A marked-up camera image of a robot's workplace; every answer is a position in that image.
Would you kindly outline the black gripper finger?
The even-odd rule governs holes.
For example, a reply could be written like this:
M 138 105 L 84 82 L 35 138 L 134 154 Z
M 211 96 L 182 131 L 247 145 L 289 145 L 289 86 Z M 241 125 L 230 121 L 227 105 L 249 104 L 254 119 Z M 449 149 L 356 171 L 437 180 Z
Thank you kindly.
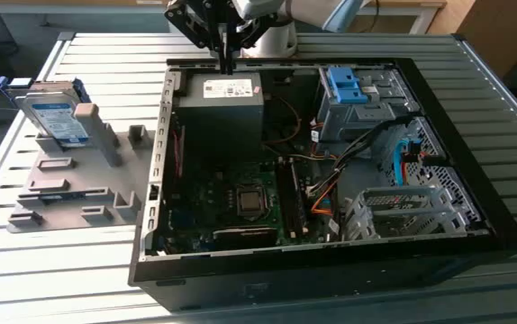
M 237 30 L 237 22 L 229 23 L 229 73 L 233 74 L 235 68 L 235 58 L 239 56 L 238 52 L 242 49 L 254 47 L 257 40 L 262 37 L 270 28 L 270 19 L 258 18 L 243 27 L 241 31 Z
M 219 61 L 221 73 L 230 73 L 226 55 L 226 42 L 222 36 L 221 24 L 227 20 L 226 1 L 169 1 L 165 17 L 191 43 L 199 48 L 207 48 Z

